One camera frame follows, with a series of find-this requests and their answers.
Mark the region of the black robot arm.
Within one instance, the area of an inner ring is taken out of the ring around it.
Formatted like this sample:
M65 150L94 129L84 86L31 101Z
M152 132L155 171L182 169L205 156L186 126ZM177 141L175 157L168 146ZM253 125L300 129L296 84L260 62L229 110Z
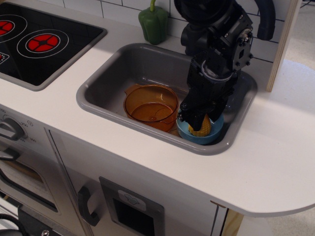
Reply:
M192 56L179 118L200 131L205 117L216 121L251 59L252 21L234 0L176 0L188 21L181 36Z

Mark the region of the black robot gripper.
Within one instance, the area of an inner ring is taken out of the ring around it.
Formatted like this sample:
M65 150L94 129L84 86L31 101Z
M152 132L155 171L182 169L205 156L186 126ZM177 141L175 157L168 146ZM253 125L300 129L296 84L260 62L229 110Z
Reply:
M187 122L194 131L201 129L205 115L213 122L219 119L238 80L238 73L228 73L220 79L204 69L204 65L204 62L190 63L187 77L189 92L180 104L180 121Z

